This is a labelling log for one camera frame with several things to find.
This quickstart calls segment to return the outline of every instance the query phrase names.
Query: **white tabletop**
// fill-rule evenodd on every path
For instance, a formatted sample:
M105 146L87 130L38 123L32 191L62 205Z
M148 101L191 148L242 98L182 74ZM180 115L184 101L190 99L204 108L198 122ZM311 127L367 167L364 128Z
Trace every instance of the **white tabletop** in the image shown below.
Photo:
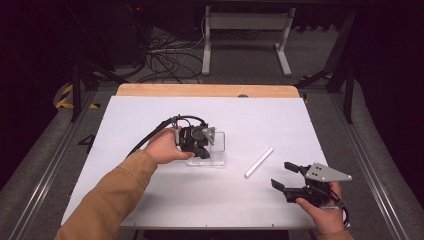
M327 165L301 98L112 97L73 191L63 221L83 196L159 123L193 115L225 132L226 164L160 165L136 209L122 226L143 229L304 229L310 217L271 178L303 187L299 173L284 162ZM271 155L249 177L246 171L270 147Z

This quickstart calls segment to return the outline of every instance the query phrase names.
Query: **brown sweater sleeve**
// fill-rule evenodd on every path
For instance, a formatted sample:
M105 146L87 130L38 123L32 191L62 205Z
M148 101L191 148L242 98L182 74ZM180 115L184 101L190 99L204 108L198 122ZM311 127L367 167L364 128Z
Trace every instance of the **brown sweater sleeve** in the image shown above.
M115 239L157 166L157 161L142 150L131 154L87 193L55 239Z
M318 240L353 240L353 237L348 230L344 230L343 232L318 236Z

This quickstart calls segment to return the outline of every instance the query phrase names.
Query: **human hand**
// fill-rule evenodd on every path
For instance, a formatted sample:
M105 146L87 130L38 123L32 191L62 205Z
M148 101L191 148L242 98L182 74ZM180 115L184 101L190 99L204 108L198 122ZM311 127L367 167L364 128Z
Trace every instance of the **human hand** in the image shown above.
M174 160L187 160L194 157L192 152L182 152L175 145L175 128L164 128L150 140L144 150L152 155L159 164Z
M342 190L338 182L330 182L330 189L341 198ZM343 223L342 209L320 209L310 204L303 198L297 198L296 203L305 210L311 217L320 234L331 234L345 230Z

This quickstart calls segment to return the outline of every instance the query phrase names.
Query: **gray carpet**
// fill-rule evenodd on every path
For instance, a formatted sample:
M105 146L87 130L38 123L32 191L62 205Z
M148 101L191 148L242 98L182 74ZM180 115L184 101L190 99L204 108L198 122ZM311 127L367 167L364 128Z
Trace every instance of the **gray carpet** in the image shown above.
M301 76L312 75L322 69L337 37L337 32L331 29L328 31L307 30L304 33L291 31L286 55L293 76L287 78L283 76L273 49L279 34L278 32L261 33L252 41L241 40L228 34L216 35L212 40L210 75L200 76L199 81L219 84L292 85L297 83ZM201 57L202 47L187 52ZM200 71L201 64L193 58L182 57L179 61L195 71ZM149 73L151 71L145 68L130 80L136 81ZM375 200L375 191L370 187L372 184L359 164L355 146L334 103L334 99L342 97L343 92L327 94L323 89L326 82L327 80L320 80L301 92L308 95L309 103L306 106L329 165L354 177L352 182L342 184L343 196L350 212L349 230L355 239L406 239L394 237L378 201ZM44 201L39 209L34 210L37 214L33 221L28 223L28 231L22 233L21 239L52 239L54 237L69 201L67 195L71 193L87 157L87 146L78 145L78 142L90 134L96 134L109 98L115 94L116 89L117 85L113 82L101 83L99 91L92 100L92 103L100 104L100 108L89 109L84 114L70 139L64 161ZM31 199L31 194L71 125L71 114L71 109L59 109L55 119L0 192L0 239L8 239L13 232ZM423 209L403 181L375 130L358 85L354 92L352 118L354 122L352 127L357 132L379 180L385 187L406 235L409 239L424 239ZM132 239L133 233L133 230L123 229L119 239ZM292 240L309 239L309 234L304 230L289 233Z

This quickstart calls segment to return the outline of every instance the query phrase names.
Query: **white pen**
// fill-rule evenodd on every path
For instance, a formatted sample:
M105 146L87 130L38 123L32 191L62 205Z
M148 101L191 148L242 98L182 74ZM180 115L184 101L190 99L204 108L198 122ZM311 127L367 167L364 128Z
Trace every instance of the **white pen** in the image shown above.
M266 153L264 153L264 155L262 155L262 157L261 158L259 158L259 160L258 161L256 161L255 162L255 164L253 164L253 166L244 174L244 176L246 177L246 178L248 178L249 176L250 176L250 174L252 174L255 170L256 170L256 168L258 168L258 166L263 162L263 161L265 161L265 159L272 153L272 151L274 151L274 148L272 148L272 147L270 147L269 149L268 149L268 151L266 151Z

